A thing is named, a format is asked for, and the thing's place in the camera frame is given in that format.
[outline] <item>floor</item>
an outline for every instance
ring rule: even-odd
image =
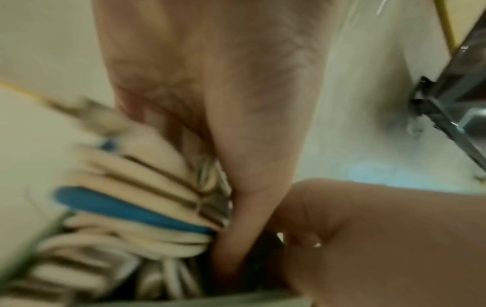
[[[437,78],[449,53],[432,0],[353,0],[329,59],[316,121],[296,180],[326,177],[483,193],[479,170],[426,119],[410,133],[407,98],[421,75]],[[88,2],[0,0],[0,81],[48,97],[112,94]],[[0,262],[60,212],[49,199],[92,141],[35,100],[0,89]]]

